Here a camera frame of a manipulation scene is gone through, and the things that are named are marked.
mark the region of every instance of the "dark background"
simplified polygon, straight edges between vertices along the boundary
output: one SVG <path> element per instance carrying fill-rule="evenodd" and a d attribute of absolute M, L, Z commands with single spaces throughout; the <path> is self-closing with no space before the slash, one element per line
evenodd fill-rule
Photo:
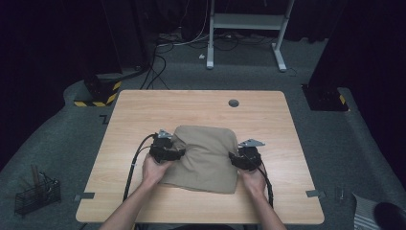
<path fill-rule="evenodd" d="M 263 1 L 254 1 L 250 7 L 244 7 L 242 1 L 228 8 L 226 1 L 217 4 L 228 12 L 282 13 L 286 1 L 274 1 L 275 8 L 265 8 Z M 116 2 L 120 6 L 128 4 Z M 201 6 L 206 2 L 191 2 L 189 11 L 203 15 Z M 290 40 L 308 37 L 310 42 L 330 38 L 312 79 L 322 88 L 343 86 L 351 90 L 373 138 L 403 186 L 406 185 L 404 2 L 298 0 L 285 35 Z M 176 27 L 187 1 L 148 3 L 151 3 L 146 6 L 149 26 L 161 21 Z M 63 91 L 67 86 L 88 75 L 120 72 L 123 67 L 136 67 L 144 61 L 137 60 L 141 52 L 137 49 L 142 49 L 139 44 L 126 43 L 123 35 L 116 34 L 135 31 L 131 28 L 136 23 L 128 14 L 129 8 L 115 7 L 117 4 L 106 0 L 71 1 L 68 5 L 61 0 L 0 3 L 1 168 L 39 126 L 64 106 Z M 125 30 L 111 29 L 109 22 L 114 22 L 117 14 L 125 14 L 127 21 L 131 20 L 116 27 L 120 29 L 123 25 Z M 183 35 L 193 35 L 201 28 L 201 16 L 190 15 Z M 132 47 L 128 50 L 133 54 L 123 54 L 123 47 Z"/>

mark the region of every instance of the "electrical cable on floor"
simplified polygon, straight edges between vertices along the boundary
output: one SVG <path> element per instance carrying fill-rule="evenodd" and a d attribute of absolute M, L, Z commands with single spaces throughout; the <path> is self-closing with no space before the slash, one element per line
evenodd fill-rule
<path fill-rule="evenodd" d="M 147 67 L 146 66 L 143 66 L 143 67 L 141 67 L 141 69 L 140 70 L 138 70 L 137 72 L 135 72 L 135 73 L 131 73 L 131 74 L 128 74 L 128 75 L 125 75 L 125 76 L 123 76 L 123 77 L 119 77 L 119 78 L 115 78 L 115 79 L 103 79 L 103 78 L 100 78 L 100 80 L 102 81 L 102 82 L 117 82 L 117 81 L 124 81 L 124 80 L 128 80 L 128 79 L 132 79 L 132 78 L 135 78 L 135 77 L 138 77 L 138 76 L 141 76 L 141 75 L 143 75 L 146 71 L 147 71 Z"/>
<path fill-rule="evenodd" d="M 237 42 L 235 43 L 235 45 L 234 45 L 232 48 L 229 48 L 229 49 L 222 49 L 222 48 L 219 48 L 219 47 L 213 45 L 213 46 L 214 46 L 217 50 L 219 50 L 219 51 L 232 51 L 232 50 L 234 50 L 234 49 L 238 46 L 238 44 L 239 44 L 239 39 L 238 39 L 238 37 L 236 37 L 234 34 L 226 35 L 225 37 L 224 37 L 224 36 L 221 36 L 220 38 L 222 38 L 222 40 L 236 40 Z"/>
<path fill-rule="evenodd" d="M 80 229 L 79 230 L 83 230 L 84 229 L 84 227 L 86 227 L 86 225 L 87 225 L 87 223 L 84 223 L 81 227 L 80 227 Z"/>
<path fill-rule="evenodd" d="M 166 50 L 166 51 L 164 51 L 164 52 L 157 52 L 157 54 L 162 55 L 162 54 L 168 53 L 169 51 L 173 50 L 173 48 L 174 48 L 175 46 L 173 45 L 173 43 L 168 43 L 168 45 L 169 45 L 169 44 L 171 44 L 171 46 L 170 46 L 170 48 L 169 48 L 168 50 Z"/>
<path fill-rule="evenodd" d="M 293 70 L 293 72 L 295 72 L 294 75 L 289 75 L 289 77 L 296 77 L 296 75 L 298 74 L 298 71 L 296 71 L 294 68 L 288 68 L 286 71 L 288 70 Z"/>
<path fill-rule="evenodd" d="M 203 36 L 203 37 L 200 37 L 200 36 L 203 34 L 204 28 L 205 28 L 205 26 L 206 26 L 208 9 L 209 9 L 209 0 L 206 1 L 206 14 L 205 14 L 205 17 L 204 17 L 203 27 L 202 27 L 202 29 L 201 29 L 199 35 L 198 35 L 195 39 L 193 39 L 193 40 L 191 40 L 191 41 L 182 42 L 182 43 L 173 43 L 173 45 L 175 45 L 175 46 L 178 46 L 178 45 L 186 45 L 186 44 L 190 44 L 190 43 L 193 43 L 193 42 L 195 42 L 195 41 L 198 41 L 198 40 L 201 40 L 201 39 L 204 39 L 204 38 L 208 37 L 208 35 L 205 35 L 205 36 Z"/>
<path fill-rule="evenodd" d="M 195 46 L 193 46 L 193 44 L 203 44 L 203 46 L 201 46 L 201 47 L 195 47 Z M 205 41 L 205 42 L 196 41 L 196 42 L 194 42 L 194 43 L 188 44 L 188 46 L 191 47 L 191 48 L 193 48 L 193 49 L 201 50 L 201 49 L 206 49 L 207 46 L 208 46 L 208 43 L 207 43 L 207 41 Z"/>
<path fill-rule="evenodd" d="M 249 39 L 252 39 L 252 37 L 245 36 L 243 38 L 238 38 L 235 34 L 223 34 L 223 35 L 219 35 L 218 38 L 220 38 L 224 42 L 235 42 L 236 39 L 231 39 L 232 36 L 234 36 L 237 39 L 237 42 L 239 45 L 262 45 L 262 44 L 271 43 L 272 41 L 274 41 L 276 39 L 275 37 L 271 38 L 271 37 L 263 36 L 258 41 L 244 41 L 244 39 L 249 40 Z"/>
<path fill-rule="evenodd" d="M 182 38 L 180 38 L 177 34 L 159 34 L 156 42 L 158 47 L 168 46 L 173 45 L 173 42 L 182 42 Z"/>
<path fill-rule="evenodd" d="M 170 45 L 170 44 L 173 45 L 173 46 L 188 45 L 188 44 L 192 44 L 192 43 L 194 43 L 194 42 L 196 42 L 196 41 L 201 41 L 201 40 L 207 38 L 209 35 L 207 34 L 207 35 L 204 35 L 204 36 L 202 36 L 202 37 L 200 37 L 200 36 L 201 36 L 201 34 L 200 34 L 197 38 L 195 38 L 194 40 L 192 40 L 192 41 L 187 41 L 187 42 L 179 41 L 180 43 L 174 43 L 174 42 L 172 41 L 172 42 L 169 42 L 169 43 L 167 43 L 167 44 L 160 44 L 160 45 L 158 45 L 158 47 L 168 46 L 168 45 Z"/>
<path fill-rule="evenodd" d="M 153 82 L 155 81 L 155 80 L 157 80 L 157 79 L 160 79 L 161 80 L 161 82 L 164 82 L 162 79 L 161 79 L 161 74 L 164 72 L 164 70 L 167 68 L 167 61 L 162 57 L 162 56 L 158 56 L 158 55 L 156 55 L 158 58 L 160 58 L 161 60 L 163 60 L 164 61 L 164 67 L 162 68 L 162 70 L 161 70 L 161 72 L 159 72 L 159 74 L 157 75 L 157 76 L 155 76 L 152 80 L 151 80 L 151 82 L 148 84 L 148 86 L 147 86 L 147 89 L 149 89 L 149 87 L 151 86 L 151 85 L 153 85 Z"/>
<path fill-rule="evenodd" d="M 150 72 L 151 72 L 151 70 L 152 70 L 153 63 L 155 62 L 156 48 L 157 48 L 157 47 L 155 46 L 155 49 L 153 50 L 153 53 L 152 53 L 152 62 L 151 62 L 151 64 L 149 65 L 148 73 L 146 74 L 146 77 L 144 78 L 144 82 L 143 82 L 143 84 L 141 84 L 140 89 L 143 89 L 144 85 L 145 85 L 146 82 L 147 82 L 148 76 L 149 76 L 149 74 L 150 74 Z"/>

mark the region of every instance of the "beige cloth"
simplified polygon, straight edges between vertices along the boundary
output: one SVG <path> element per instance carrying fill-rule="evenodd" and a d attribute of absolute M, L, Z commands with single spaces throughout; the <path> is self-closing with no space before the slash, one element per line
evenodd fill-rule
<path fill-rule="evenodd" d="M 237 152 L 237 138 L 230 129 L 179 126 L 171 140 L 173 149 L 186 149 L 186 153 L 167 170 L 161 183 L 197 191 L 235 192 L 237 168 L 228 153 Z"/>

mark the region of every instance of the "human arm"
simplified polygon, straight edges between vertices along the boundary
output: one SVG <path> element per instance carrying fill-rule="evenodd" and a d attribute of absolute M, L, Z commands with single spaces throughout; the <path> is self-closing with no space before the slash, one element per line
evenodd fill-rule
<path fill-rule="evenodd" d="M 151 191 L 171 164 L 172 162 L 168 161 L 158 165 L 147 154 L 143 164 L 143 181 L 140 186 L 113 212 L 100 229 L 131 229 L 141 208 L 148 201 Z"/>
<path fill-rule="evenodd" d="M 252 172 L 238 170 L 244 182 L 245 189 L 248 192 L 251 201 L 259 216 L 262 229 L 265 230 L 282 230 L 286 229 L 275 210 L 269 205 L 264 194 L 266 182 L 259 170 Z"/>

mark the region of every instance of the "wooden table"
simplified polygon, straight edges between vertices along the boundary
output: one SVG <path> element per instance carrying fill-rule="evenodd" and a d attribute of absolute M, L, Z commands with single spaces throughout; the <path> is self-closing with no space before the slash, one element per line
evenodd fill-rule
<path fill-rule="evenodd" d="M 229 106 L 231 99 L 238 107 Z M 324 215 L 314 190 L 304 153 L 286 99 L 277 91 L 124 90 L 115 105 L 77 220 L 103 222 L 121 204 L 131 160 L 142 140 L 163 128 L 178 126 L 226 127 L 238 142 L 256 139 L 273 185 L 274 207 L 284 223 L 318 224 Z M 130 192 L 141 181 L 148 150 L 140 153 Z M 138 222 L 258 223 L 254 208 L 238 178 L 233 195 L 192 192 L 159 185 L 143 207 Z"/>

